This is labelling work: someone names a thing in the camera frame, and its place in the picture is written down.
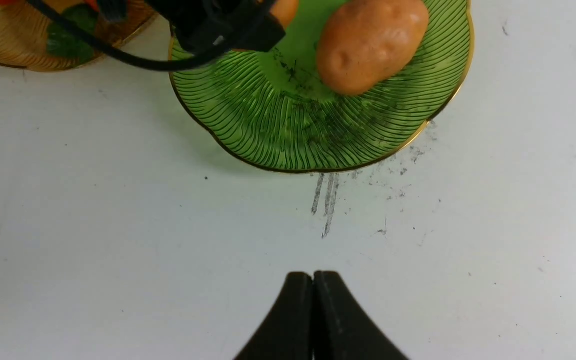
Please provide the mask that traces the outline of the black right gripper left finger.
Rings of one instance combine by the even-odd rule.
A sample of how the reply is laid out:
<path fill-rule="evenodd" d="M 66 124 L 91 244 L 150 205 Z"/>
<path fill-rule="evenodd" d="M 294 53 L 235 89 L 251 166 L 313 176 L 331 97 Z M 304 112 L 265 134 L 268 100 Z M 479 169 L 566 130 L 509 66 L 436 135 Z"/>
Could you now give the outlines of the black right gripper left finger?
<path fill-rule="evenodd" d="M 313 303 L 313 278 L 288 273 L 274 305 L 236 359 L 311 360 Z"/>

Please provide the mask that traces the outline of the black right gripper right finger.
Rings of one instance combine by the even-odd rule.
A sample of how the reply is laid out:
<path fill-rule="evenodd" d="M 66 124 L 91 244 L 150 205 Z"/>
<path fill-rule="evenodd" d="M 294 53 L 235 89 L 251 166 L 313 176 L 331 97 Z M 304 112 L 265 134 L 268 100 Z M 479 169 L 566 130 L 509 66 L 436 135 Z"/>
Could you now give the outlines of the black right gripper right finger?
<path fill-rule="evenodd" d="M 314 359 L 407 359 L 362 309 L 338 272 L 316 271 L 314 296 Z"/>

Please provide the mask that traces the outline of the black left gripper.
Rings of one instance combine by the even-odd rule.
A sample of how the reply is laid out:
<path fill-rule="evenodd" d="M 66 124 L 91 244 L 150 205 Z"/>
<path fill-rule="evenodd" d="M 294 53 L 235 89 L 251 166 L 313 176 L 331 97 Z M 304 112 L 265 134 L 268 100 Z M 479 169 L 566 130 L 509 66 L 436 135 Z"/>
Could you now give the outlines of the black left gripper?
<path fill-rule="evenodd" d="M 240 28 L 252 28 L 261 0 L 147 0 L 168 20 L 179 45 L 190 54 L 202 53 L 228 39 Z"/>

